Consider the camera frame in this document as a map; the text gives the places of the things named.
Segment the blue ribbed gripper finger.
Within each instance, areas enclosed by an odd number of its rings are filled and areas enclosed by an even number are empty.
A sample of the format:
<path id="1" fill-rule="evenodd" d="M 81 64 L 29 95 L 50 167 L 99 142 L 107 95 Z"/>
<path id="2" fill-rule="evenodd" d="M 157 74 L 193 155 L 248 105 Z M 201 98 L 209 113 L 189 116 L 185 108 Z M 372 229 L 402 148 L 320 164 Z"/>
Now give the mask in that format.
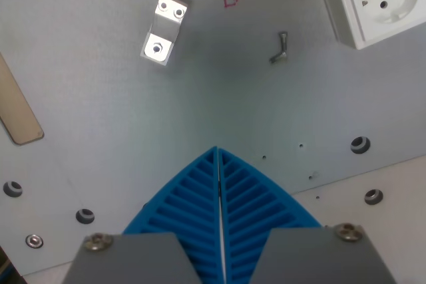
<path id="1" fill-rule="evenodd" d="M 218 155 L 227 283 L 394 283 L 365 230 L 322 226 L 232 153 Z"/>
<path id="2" fill-rule="evenodd" d="M 104 249 L 83 241 L 65 283 L 221 283 L 218 149 L 173 177 Z"/>

